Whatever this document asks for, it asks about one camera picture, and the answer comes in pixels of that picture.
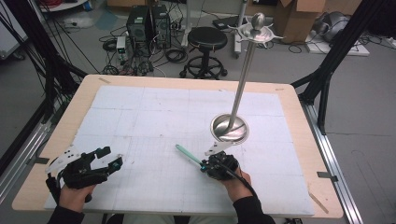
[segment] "person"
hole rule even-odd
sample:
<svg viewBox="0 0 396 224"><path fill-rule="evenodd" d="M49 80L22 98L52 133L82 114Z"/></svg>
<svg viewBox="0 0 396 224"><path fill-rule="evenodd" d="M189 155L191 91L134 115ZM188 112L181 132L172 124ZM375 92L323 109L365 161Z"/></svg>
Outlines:
<svg viewBox="0 0 396 224"><path fill-rule="evenodd" d="M251 185L250 175L239 168L235 171ZM275 224L274 220L263 213L261 202L238 179L223 180L221 184L227 189L228 196L233 202L238 224ZM55 208L48 224L79 224L84 218L82 208L85 197L92 194L95 186L84 189L70 189L63 186L59 205Z"/></svg>

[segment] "metal rod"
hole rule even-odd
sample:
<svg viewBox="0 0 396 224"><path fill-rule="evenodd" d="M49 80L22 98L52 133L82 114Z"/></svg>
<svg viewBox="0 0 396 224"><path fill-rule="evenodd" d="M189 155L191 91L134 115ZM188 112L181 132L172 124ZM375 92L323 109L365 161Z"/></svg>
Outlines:
<svg viewBox="0 0 396 224"><path fill-rule="evenodd" d="M238 89L236 91L235 100L233 101L233 112L231 113L230 122L228 123L228 127L225 130L226 133L233 128L233 123L235 122L236 112L238 111L239 103L241 102L241 98L242 98L242 93L244 92L245 83L247 82L248 70L250 69L250 64L253 59L254 50L256 49L256 45L257 44L253 41L248 42L247 55L244 60L244 66L242 67L242 75L239 78Z"/></svg>
<svg viewBox="0 0 396 224"><path fill-rule="evenodd" d="M242 1L242 6L241 6L241 10L239 11L239 17L238 17L238 26L241 26L244 20L244 16L245 16L245 10L247 9L247 4L248 4L248 0L243 0Z"/></svg>

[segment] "floor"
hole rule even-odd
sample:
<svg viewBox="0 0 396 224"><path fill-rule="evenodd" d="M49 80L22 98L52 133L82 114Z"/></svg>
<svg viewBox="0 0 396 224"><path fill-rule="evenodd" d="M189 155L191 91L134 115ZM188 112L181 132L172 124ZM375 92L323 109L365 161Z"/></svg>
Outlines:
<svg viewBox="0 0 396 224"><path fill-rule="evenodd" d="M89 13L78 8L55 15L59 20L73 17L76 13L80 13L81 18L87 15L92 18L91 27L75 29L69 35L96 69L102 71L106 65L106 52L99 37L110 35L110 31L123 26L126 17L121 12L111 12L102 4L96 7ZM213 15L203 13L199 24L209 24L214 19ZM197 18L193 18L192 22L196 24ZM61 36L73 64L90 74L97 74L65 34ZM229 44L214 53L228 70L228 76L220 79L238 80L245 52L235 59L233 36L230 33L227 36ZM298 49L274 44L270 47L256 49L247 81L291 83L314 72L325 57L324 54L308 53L305 46ZM364 47L370 51L368 57L347 56L334 73L326 131L363 222L390 224L396 223L396 51L385 41L380 45L369 43ZM189 57L198 53L196 50ZM162 58L154 66L165 62L166 59ZM161 71L154 70L148 76L179 78L183 65L166 63L158 67ZM44 96L28 59L16 61L8 58L0 61L0 71L0 155L3 155ZM303 90L304 87L297 89L297 92ZM29 166L0 204L0 224L32 220L34 223L47 222L50 213L18 212L11 208L12 200L28 173ZM101 218L100 214L88 214L84 223L100 223ZM283 223L283 219L277 219L276 222ZM347 223L345 218L305 218L303 222Z"/></svg>

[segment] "round metal base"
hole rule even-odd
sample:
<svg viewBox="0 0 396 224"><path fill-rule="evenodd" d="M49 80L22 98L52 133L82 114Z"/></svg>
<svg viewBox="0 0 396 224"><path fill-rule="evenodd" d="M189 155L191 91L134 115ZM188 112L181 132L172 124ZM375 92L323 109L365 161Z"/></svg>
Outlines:
<svg viewBox="0 0 396 224"><path fill-rule="evenodd" d="M248 124L236 116L233 127L227 130L230 117L230 114L217 115L210 123L210 132L220 142L241 144L248 139Z"/></svg>

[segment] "computer tower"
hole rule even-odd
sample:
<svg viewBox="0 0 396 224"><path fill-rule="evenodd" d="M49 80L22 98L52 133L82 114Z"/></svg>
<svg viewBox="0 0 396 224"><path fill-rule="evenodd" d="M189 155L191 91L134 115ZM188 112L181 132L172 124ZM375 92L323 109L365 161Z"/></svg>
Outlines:
<svg viewBox="0 0 396 224"><path fill-rule="evenodd" d="M171 48L171 29L168 10L165 5L153 6L152 18L154 24L154 36L158 49Z"/></svg>
<svg viewBox="0 0 396 224"><path fill-rule="evenodd" d="M132 6L126 22L134 56L150 56L153 28L149 6Z"/></svg>

